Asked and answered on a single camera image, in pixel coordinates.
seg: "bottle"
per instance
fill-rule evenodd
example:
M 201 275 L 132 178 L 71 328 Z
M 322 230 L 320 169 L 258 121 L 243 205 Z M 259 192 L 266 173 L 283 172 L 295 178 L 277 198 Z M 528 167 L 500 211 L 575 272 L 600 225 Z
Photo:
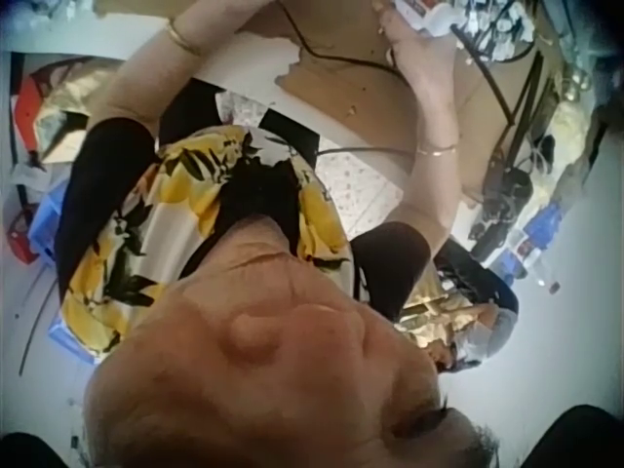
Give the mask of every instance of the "bottle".
M 555 279 L 551 268 L 544 261 L 543 251 L 521 229 L 514 229 L 507 237 L 507 250 L 532 276 L 537 284 L 546 288 L 550 294 L 556 294 L 561 284 Z
M 445 0 L 395 0 L 397 11 L 416 31 L 426 29 L 433 37 L 449 34 L 454 24 L 463 24 L 462 9 Z

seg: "fingers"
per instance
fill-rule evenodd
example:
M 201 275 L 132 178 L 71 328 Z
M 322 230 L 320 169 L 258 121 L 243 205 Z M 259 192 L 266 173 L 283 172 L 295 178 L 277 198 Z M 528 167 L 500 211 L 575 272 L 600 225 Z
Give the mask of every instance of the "fingers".
M 379 15 L 379 23 L 392 44 L 419 38 L 418 33 L 397 12 L 390 0 L 373 0 L 372 7 Z

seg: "red object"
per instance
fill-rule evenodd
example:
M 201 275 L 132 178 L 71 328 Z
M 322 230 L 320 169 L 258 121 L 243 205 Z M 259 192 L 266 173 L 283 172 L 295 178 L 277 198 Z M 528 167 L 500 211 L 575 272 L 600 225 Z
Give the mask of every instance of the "red object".
M 34 215 L 36 207 L 28 207 L 31 216 Z M 22 211 L 18 217 L 16 217 L 7 232 L 7 241 L 11 252 L 18 258 L 19 261 L 29 265 L 35 261 L 39 255 L 34 253 L 30 249 L 30 241 L 28 241 L 28 224 L 26 222 L 26 213 Z
M 35 79 L 26 77 L 21 83 L 14 118 L 27 151 L 37 151 L 34 123 L 42 104 L 43 97 Z

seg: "black sleeve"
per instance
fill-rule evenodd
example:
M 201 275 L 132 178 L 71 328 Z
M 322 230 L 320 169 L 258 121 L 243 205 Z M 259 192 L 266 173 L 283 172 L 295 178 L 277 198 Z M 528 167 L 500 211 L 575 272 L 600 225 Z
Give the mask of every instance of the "black sleeve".
M 492 301 L 498 307 L 519 313 L 520 304 L 511 288 L 457 242 L 449 239 L 434 261 L 438 271 L 452 280 L 473 304 Z
M 411 226 L 389 222 L 357 237 L 351 247 L 356 272 L 362 268 L 366 277 L 370 306 L 396 322 L 431 260 L 429 244 Z
M 139 122 L 111 119 L 89 131 L 63 200 L 55 256 L 60 296 L 87 248 L 157 161 L 154 137 Z

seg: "bangle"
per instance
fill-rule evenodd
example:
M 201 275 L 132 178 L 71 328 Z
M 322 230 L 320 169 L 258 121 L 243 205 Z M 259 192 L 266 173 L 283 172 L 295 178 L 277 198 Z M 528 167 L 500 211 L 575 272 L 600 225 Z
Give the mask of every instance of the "bangle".
M 186 39 L 184 39 L 179 32 L 177 32 L 177 29 L 174 26 L 174 20 L 171 18 L 167 19 L 167 32 L 169 33 L 171 40 L 185 52 L 199 58 L 204 56 L 198 47 L 190 45 L 188 41 L 186 41 Z
M 457 145 L 454 144 L 453 146 L 448 146 L 446 148 L 437 148 L 437 147 L 430 147 L 430 148 L 422 148 L 420 145 L 418 145 L 418 147 L 416 148 L 416 153 L 417 154 L 422 154 L 423 156 L 433 156 L 434 158 L 439 158 L 441 156 L 444 156 L 446 154 L 456 154 L 457 153 Z

